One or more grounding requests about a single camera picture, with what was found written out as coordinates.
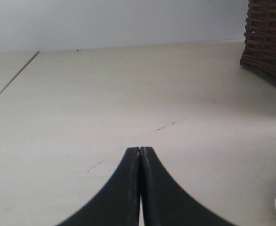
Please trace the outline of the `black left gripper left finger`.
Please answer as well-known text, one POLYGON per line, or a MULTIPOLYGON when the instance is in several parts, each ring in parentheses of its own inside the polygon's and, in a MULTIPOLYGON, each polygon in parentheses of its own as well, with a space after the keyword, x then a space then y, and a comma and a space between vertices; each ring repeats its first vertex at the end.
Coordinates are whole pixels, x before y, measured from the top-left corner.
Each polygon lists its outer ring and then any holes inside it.
POLYGON ((115 172, 101 190, 60 226, 137 226, 140 191, 138 147, 126 149, 115 172))

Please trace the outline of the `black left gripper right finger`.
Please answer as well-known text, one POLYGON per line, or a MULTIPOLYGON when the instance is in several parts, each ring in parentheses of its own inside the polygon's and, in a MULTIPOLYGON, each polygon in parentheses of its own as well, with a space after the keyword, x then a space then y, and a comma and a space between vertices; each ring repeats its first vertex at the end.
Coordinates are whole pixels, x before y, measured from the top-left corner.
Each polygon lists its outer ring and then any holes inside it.
POLYGON ((142 209, 146 226, 228 226, 172 178, 151 147, 140 149, 142 209))

